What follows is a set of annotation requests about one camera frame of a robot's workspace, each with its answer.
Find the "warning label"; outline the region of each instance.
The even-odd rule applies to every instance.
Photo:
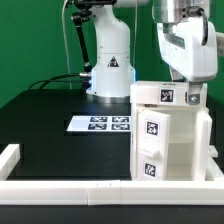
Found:
[[[117,60],[116,60],[115,57],[113,57],[113,58],[111,59],[111,61],[110,61],[109,64],[108,64],[108,67],[119,67],[119,65],[118,65]]]

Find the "black cable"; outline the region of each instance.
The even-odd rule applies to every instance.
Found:
[[[208,18],[203,9],[199,10],[200,15],[203,17],[204,34],[202,39],[202,46],[205,46],[208,42]]]
[[[202,46],[205,46],[208,42],[208,18],[204,12],[204,9],[198,6],[192,6],[187,9],[187,15],[189,17],[202,16],[203,18],[203,39],[201,42]]]
[[[58,79],[64,79],[64,78],[71,78],[71,77],[75,77],[75,76],[79,76],[78,73],[75,74],[66,74],[66,75],[59,75],[59,76],[55,76],[49,80],[46,80],[46,82],[44,82],[39,89],[43,89],[46,85],[48,85],[51,81],[53,80],[58,80]]]
[[[49,80],[40,80],[40,81],[37,81],[35,83],[33,83],[32,85],[30,85],[30,87],[28,88],[28,90],[31,90],[33,86],[39,84],[39,83],[42,83],[42,82],[49,82]],[[72,82],[72,83],[86,83],[85,81],[61,81],[61,80],[51,80],[49,83],[51,82]]]

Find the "white plastic block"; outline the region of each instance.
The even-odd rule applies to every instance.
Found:
[[[122,205],[223,205],[220,182],[200,181],[122,181]]]
[[[6,180],[20,159],[18,144],[10,144],[0,155],[0,180]]]
[[[208,158],[207,169],[206,169],[206,180],[207,181],[221,181],[224,183],[224,175],[218,165],[212,158]]]
[[[208,147],[208,156],[212,157],[212,158],[217,158],[218,157],[218,152],[217,152],[214,145],[210,145]]]
[[[192,180],[205,180],[212,120],[207,111],[199,111],[195,125],[192,157]]]
[[[130,172],[132,179],[137,178],[136,164],[137,164],[137,108],[136,104],[131,104],[131,142],[130,142]]]
[[[88,186],[88,205],[120,204],[120,181],[96,181]]]
[[[87,187],[79,181],[2,181],[0,204],[87,205]]]
[[[169,115],[150,110],[138,114],[138,180],[166,178],[169,130]]]
[[[130,101],[133,104],[189,106],[186,103],[187,83],[138,81],[131,85]],[[207,85],[200,94],[200,104],[206,105]]]

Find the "green wall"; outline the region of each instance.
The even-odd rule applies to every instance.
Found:
[[[61,9],[64,0],[13,0],[0,3],[0,107],[26,90],[33,82],[67,73],[63,43]],[[214,22],[224,32],[224,1],[214,0]],[[139,32],[136,70],[139,80],[170,80],[168,66],[161,61],[156,26],[151,16],[152,2],[139,8]],[[83,63],[77,35],[66,10],[66,26],[72,72],[82,71]],[[134,35],[134,9],[116,9],[115,14],[131,28]],[[95,31],[92,22],[84,24],[90,60],[96,62]],[[219,59],[219,73],[209,82],[209,95],[224,104],[224,58]],[[68,88],[51,84],[50,88]]]

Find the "black tabletop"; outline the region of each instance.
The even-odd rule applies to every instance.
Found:
[[[21,144],[10,180],[130,179],[130,132],[67,132],[73,115],[130,115],[129,104],[88,101],[79,91],[26,91],[0,110],[1,144]]]
[[[0,110],[0,148],[21,144],[9,180],[130,179],[130,133],[68,133],[73,115],[130,115],[76,90],[25,91]],[[0,206],[0,223],[223,224],[224,206]]]

